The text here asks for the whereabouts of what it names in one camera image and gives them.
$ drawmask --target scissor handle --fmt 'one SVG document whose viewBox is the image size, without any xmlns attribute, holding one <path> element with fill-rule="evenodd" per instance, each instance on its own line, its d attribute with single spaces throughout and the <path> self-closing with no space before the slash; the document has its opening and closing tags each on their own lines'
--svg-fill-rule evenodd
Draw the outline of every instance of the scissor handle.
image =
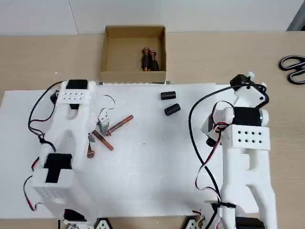
<svg viewBox="0 0 305 229">
<path fill-rule="evenodd" d="M 293 83 L 293 84 L 298 84 L 298 85 L 300 85 L 300 84 L 305 84 L 305 80 L 300 80 L 300 81 L 294 80 L 294 77 L 295 77 L 295 76 L 301 75 L 301 74 L 303 74 L 303 73 L 305 73 L 305 68 L 300 69 L 299 71 L 296 71 L 296 72 L 294 72 L 294 73 L 289 74 L 289 75 L 287 76 L 287 79 L 288 79 L 288 81 L 289 81 L 290 83 Z"/>
<path fill-rule="evenodd" d="M 285 66 L 284 65 L 284 62 L 287 61 L 287 60 L 298 60 L 300 61 L 299 63 L 295 63 L 295 64 L 292 64 L 292 65 L 289 65 L 289 66 Z M 296 56 L 296 55 L 291 55 L 291 56 L 286 56 L 284 57 L 280 62 L 279 62 L 279 68 L 282 70 L 282 71 L 289 71 L 289 70 L 292 70 L 292 69 L 296 69 L 296 70 L 301 70 L 302 67 L 305 66 L 305 58 L 302 57 L 302 56 Z"/>
</svg>

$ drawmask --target table surface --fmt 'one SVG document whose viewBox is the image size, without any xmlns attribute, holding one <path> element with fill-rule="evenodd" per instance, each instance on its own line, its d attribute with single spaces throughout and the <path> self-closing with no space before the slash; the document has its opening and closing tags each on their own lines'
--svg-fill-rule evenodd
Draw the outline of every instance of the table surface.
<svg viewBox="0 0 305 229">
<path fill-rule="evenodd" d="M 70 78 L 100 80 L 103 35 L 0 37 L 0 97 L 4 90 L 44 89 Z M 271 176 L 279 228 L 302 228 L 305 192 L 305 103 L 301 85 L 278 67 L 288 54 L 304 55 L 305 32 L 188 32 L 167 34 L 167 78 L 172 83 L 226 84 L 253 71 L 267 83 Z M 115 229 L 180 228 L 184 217 L 111 219 Z M 55 220 L 1 220 L 1 228 L 55 229 Z"/>
</svg>

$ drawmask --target open cardboard box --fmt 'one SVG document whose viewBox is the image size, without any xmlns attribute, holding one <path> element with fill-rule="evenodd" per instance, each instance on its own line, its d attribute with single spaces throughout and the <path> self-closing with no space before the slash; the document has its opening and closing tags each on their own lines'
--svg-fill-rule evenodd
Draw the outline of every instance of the open cardboard box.
<svg viewBox="0 0 305 229">
<path fill-rule="evenodd" d="M 160 71 L 144 72 L 142 50 L 157 52 Z M 166 51 L 164 26 L 106 26 L 101 78 L 105 83 L 164 83 Z"/>
</svg>

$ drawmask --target black cap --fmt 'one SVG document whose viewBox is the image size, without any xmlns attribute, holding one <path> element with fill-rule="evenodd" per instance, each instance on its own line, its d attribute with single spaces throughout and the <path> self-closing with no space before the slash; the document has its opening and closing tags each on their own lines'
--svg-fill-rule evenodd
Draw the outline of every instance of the black cap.
<svg viewBox="0 0 305 229">
<path fill-rule="evenodd" d="M 166 99 L 175 99 L 176 98 L 176 92 L 162 92 L 161 93 L 161 100 L 166 100 Z"/>
<path fill-rule="evenodd" d="M 170 107 L 165 108 L 164 112 L 167 116 L 170 116 L 180 110 L 181 110 L 181 108 L 180 108 L 179 104 L 174 104 Z"/>
</svg>

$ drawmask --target white foam board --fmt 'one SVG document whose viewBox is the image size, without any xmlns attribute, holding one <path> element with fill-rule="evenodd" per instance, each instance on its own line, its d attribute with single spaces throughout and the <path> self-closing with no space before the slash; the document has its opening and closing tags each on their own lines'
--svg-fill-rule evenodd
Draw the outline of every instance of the white foam board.
<svg viewBox="0 0 305 229">
<path fill-rule="evenodd" d="M 114 146 L 110 152 L 98 141 L 92 145 L 96 154 L 86 160 L 86 169 L 80 180 L 92 195 L 101 217 L 121 216 L 175 216 L 191 215 L 200 209 L 212 193 L 197 191 L 194 178 L 200 167 L 188 131 L 188 114 L 192 105 L 204 95 L 224 87 L 215 84 L 174 85 L 103 85 L 98 87 L 101 101 L 104 94 L 116 101 L 111 110 L 111 125 L 128 115 L 134 119 L 115 131 L 107 140 Z M 176 91 L 174 100 L 160 100 L 160 92 Z M 7 91 L 0 109 L 0 218 L 52 218 L 39 206 L 31 212 L 23 197 L 22 184 L 32 174 L 31 163 L 40 153 L 38 139 L 27 129 L 27 120 L 33 104 L 42 91 Z M 219 99 L 232 101 L 233 91 L 223 92 L 202 102 L 192 119 L 194 138 L 203 158 L 211 148 L 200 128 Z M 164 108 L 179 103 L 181 111 L 166 116 Z M 34 118 L 50 114 L 49 97 L 41 101 Z M 48 124 L 37 127 L 47 130 Z M 222 148 L 218 148 L 210 170 L 221 187 Z M 208 175 L 200 175 L 200 186 L 212 185 Z M 240 192 L 235 204 L 246 212 L 257 212 L 257 205 L 248 188 Z M 40 197 L 27 185 L 33 203 Z"/>
</svg>

